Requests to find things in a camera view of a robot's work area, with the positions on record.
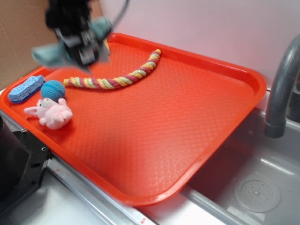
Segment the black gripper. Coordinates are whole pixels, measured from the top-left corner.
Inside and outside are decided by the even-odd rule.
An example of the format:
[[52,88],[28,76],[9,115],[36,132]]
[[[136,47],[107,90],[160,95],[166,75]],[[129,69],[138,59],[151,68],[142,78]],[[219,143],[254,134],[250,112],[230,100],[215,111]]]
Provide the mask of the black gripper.
[[50,0],[46,11],[46,25],[54,29],[67,52],[66,67],[73,67],[92,75],[89,65],[110,61],[110,50],[104,41],[97,42],[90,28],[88,0]]

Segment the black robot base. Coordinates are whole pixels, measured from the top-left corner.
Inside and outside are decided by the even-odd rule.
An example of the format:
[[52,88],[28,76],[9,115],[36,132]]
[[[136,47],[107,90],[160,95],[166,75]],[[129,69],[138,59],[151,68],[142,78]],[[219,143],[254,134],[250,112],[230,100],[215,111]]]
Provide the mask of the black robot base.
[[11,131],[0,119],[1,216],[40,188],[48,151],[30,131]]

